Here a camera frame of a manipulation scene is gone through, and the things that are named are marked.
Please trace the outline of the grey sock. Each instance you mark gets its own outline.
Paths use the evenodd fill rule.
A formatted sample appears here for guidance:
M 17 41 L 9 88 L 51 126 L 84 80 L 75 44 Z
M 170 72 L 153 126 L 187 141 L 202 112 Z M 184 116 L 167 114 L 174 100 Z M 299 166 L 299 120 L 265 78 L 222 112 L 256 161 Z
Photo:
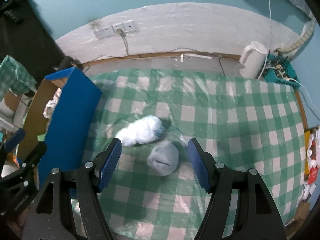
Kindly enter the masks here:
M 179 164 L 179 151 L 170 141 L 157 144 L 147 158 L 147 165 L 160 177 L 175 172 Z

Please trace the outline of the light green cloth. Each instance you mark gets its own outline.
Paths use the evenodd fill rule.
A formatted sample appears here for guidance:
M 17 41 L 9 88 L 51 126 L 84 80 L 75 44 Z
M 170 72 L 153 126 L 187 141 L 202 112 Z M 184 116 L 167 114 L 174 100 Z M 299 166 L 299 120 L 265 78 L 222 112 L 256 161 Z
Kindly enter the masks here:
M 46 137 L 46 133 L 37 136 L 38 141 L 44 141 Z

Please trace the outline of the blue cardboard box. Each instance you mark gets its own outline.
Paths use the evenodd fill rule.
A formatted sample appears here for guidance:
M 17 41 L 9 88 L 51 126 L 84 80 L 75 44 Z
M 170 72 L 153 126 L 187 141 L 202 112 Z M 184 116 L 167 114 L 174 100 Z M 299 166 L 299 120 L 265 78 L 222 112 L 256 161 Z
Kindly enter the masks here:
M 62 90 L 61 96 L 48 120 L 43 111 L 58 88 Z M 101 90 L 77 67 L 43 79 L 29 107 L 23 125 L 25 138 L 17 150 L 17 157 L 23 160 L 37 145 L 37 136 L 46 133 L 47 152 L 38 165 L 40 185 L 55 167 L 70 171 L 81 165 L 85 141 L 101 95 Z

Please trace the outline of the green checkered tablecloth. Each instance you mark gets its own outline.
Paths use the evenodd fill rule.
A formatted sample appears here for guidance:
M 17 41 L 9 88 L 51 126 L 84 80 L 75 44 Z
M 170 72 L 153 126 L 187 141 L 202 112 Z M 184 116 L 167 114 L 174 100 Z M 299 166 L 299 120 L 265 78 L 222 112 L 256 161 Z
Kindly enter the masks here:
M 132 239 L 193 239 L 210 196 L 187 158 L 196 138 L 229 168 L 255 168 L 280 216 L 296 212 L 303 189 L 303 123 L 292 87 L 213 72 L 125 69 L 91 77 L 102 96 L 87 136 L 84 161 L 116 133 L 148 115 L 178 149 L 177 170 L 155 175 L 146 160 L 153 144 L 123 147 L 110 185 L 99 195 L 111 230 Z

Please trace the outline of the black hanging clothes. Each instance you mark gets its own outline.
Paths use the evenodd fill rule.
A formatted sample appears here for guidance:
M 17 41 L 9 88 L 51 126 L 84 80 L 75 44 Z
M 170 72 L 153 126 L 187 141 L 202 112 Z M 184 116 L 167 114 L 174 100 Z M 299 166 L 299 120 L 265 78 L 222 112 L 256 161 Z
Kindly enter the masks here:
M 1 5 L 1 60 L 7 55 L 21 63 L 37 83 L 64 58 L 30 0 L 7 0 Z

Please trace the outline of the teal plastic basket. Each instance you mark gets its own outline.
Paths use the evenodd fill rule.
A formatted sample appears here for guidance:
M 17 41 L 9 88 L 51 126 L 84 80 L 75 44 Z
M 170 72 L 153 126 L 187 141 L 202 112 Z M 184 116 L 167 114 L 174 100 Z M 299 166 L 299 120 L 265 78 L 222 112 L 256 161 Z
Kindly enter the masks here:
M 300 81 L 287 58 L 269 54 L 262 77 L 266 82 L 288 85 L 298 90 L 301 86 Z

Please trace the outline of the white electric kettle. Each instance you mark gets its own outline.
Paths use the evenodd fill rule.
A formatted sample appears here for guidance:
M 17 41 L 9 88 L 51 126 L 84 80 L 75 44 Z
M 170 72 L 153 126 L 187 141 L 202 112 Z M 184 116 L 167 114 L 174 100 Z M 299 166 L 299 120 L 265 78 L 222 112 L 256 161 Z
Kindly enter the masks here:
M 247 45 L 240 57 L 242 68 L 240 75 L 246 79 L 255 79 L 267 57 L 268 50 L 260 42 L 253 41 Z

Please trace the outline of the white wall socket strip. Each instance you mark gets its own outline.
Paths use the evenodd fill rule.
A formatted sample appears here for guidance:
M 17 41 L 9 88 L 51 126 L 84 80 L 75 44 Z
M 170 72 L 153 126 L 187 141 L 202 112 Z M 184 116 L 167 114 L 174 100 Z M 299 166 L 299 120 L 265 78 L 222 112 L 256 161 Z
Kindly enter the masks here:
M 103 27 L 99 30 L 95 30 L 93 33 L 97 39 L 102 39 L 114 35 L 120 35 L 121 33 L 129 33 L 137 30 L 138 25 L 136 25 L 135 21 L 128 20 L 120 23 L 115 23 L 107 27 Z

